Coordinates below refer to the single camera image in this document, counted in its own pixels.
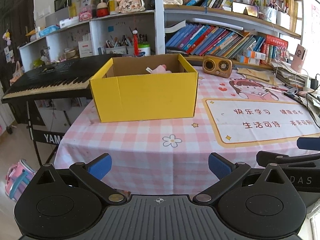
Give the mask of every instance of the cartoon girl print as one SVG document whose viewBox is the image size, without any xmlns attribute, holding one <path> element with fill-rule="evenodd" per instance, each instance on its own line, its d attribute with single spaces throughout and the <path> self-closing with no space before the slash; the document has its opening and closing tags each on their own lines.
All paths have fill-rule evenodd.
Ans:
<svg viewBox="0 0 320 240">
<path fill-rule="evenodd" d="M 279 98 L 263 88 L 263 85 L 250 79 L 230 78 L 230 85 L 234 88 L 236 93 L 244 99 L 252 101 L 278 101 Z"/>
</svg>

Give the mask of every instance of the pink backpack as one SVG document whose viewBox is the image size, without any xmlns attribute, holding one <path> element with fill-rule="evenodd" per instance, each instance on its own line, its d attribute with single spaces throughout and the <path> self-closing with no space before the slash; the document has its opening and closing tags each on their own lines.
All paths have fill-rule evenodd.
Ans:
<svg viewBox="0 0 320 240">
<path fill-rule="evenodd" d="M 17 202 L 36 172 L 27 164 L 25 159 L 20 159 L 13 164 L 5 176 L 5 193 Z"/>
</svg>

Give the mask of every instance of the flower print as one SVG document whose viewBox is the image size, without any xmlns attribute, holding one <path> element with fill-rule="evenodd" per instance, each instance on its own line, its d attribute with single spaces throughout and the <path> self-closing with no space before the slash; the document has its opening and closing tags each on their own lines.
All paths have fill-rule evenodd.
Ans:
<svg viewBox="0 0 320 240">
<path fill-rule="evenodd" d="M 182 142 L 181 139 L 176 138 L 174 134 L 171 134 L 169 137 L 163 137 L 164 140 L 163 146 L 167 147 L 171 145 L 173 148 L 176 148 L 178 146 L 178 143 Z"/>
</svg>

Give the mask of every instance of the yellow cardboard box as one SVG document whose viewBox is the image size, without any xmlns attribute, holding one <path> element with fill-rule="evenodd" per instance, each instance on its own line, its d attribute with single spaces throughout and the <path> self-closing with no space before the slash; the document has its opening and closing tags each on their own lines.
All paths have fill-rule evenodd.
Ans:
<svg viewBox="0 0 320 240">
<path fill-rule="evenodd" d="M 172 73 L 150 74 L 165 64 Z M 91 79 L 101 122 L 193 117 L 197 71 L 180 54 L 110 59 Z"/>
</svg>

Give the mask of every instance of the gold radio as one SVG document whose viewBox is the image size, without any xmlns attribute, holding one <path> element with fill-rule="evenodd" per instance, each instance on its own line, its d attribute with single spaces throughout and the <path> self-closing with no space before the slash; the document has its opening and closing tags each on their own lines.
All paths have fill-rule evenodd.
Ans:
<svg viewBox="0 0 320 240">
<path fill-rule="evenodd" d="M 228 78 L 232 71 L 232 61 L 222 57 L 207 55 L 203 58 L 202 70 L 204 73 Z"/>
</svg>

